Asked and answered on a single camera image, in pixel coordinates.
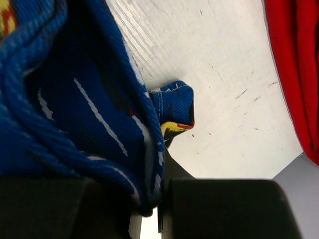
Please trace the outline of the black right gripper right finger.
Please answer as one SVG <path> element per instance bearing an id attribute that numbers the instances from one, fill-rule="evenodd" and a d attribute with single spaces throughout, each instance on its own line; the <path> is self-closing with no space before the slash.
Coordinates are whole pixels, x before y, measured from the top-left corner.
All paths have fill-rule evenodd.
<path id="1" fill-rule="evenodd" d="M 264 179 L 196 179 L 165 156 L 158 232 L 164 239 L 299 239 L 282 188 Z"/>

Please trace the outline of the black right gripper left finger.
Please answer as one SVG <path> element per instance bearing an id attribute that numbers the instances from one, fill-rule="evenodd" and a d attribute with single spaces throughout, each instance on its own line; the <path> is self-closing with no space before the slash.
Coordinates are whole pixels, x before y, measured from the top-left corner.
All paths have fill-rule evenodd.
<path id="1" fill-rule="evenodd" d="M 138 239 L 142 217 L 89 179 L 0 180 L 2 239 Z"/>

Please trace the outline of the blue patterned trousers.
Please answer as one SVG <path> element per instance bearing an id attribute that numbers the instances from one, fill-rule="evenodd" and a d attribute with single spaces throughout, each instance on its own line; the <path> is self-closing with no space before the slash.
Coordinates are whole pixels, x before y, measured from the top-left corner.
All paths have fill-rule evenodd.
<path id="1" fill-rule="evenodd" d="M 180 80 L 146 89 L 105 1 L 1 1 L 1 176 L 91 178 L 150 216 L 193 103 Z"/>

